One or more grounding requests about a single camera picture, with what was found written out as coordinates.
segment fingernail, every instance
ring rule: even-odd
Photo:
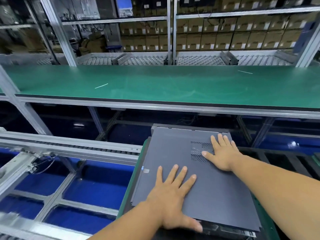
[[[197,231],[197,232],[202,232],[202,226],[201,226],[201,224],[198,222],[197,223],[197,225],[195,226],[195,230]]]

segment gray metal panel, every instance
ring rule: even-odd
[[[210,150],[210,136],[217,132],[155,128],[137,184],[132,205],[146,200],[155,185],[159,165],[165,179],[174,164],[188,167],[185,178],[197,175],[197,181],[185,198],[182,211],[187,216],[253,231],[260,230],[260,221],[246,185],[233,173],[223,172],[201,155]]]

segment right hand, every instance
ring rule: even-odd
[[[214,136],[211,136],[214,155],[207,151],[203,151],[202,156],[212,162],[218,169],[232,171],[234,161],[239,159],[239,157],[243,157],[243,155],[239,152],[235,142],[230,142],[227,136],[218,134],[218,142]]]

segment wire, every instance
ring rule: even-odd
[[[47,166],[47,167],[46,167],[46,169],[42,170],[41,172],[37,172],[37,173],[33,173],[33,174],[40,174],[40,173],[45,172],[48,168],[50,168],[50,167],[51,167],[51,165],[52,165],[53,163],[54,163],[54,160],[50,163],[50,165],[49,165],[49,166]]]

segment hand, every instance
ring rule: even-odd
[[[194,174],[181,185],[187,167],[184,166],[175,178],[177,171],[178,165],[174,165],[166,181],[162,182],[162,167],[158,168],[155,187],[149,193],[146,203],[154,207],[155,214],[159,214],[161,225],[165,229],[183,227],[202,232],[202,226],[198,221],[182,213],[183,200],[197,177]]]
[[[232,171],[233,162],[243,155],[239,152],[234,141],[229,141],[227,136],[218,134],[218,141],[214,136],[211,136],[211,143],[214,149],[214,155],[203,151],[202,156],[212,162],[218,169],[223,171]]]

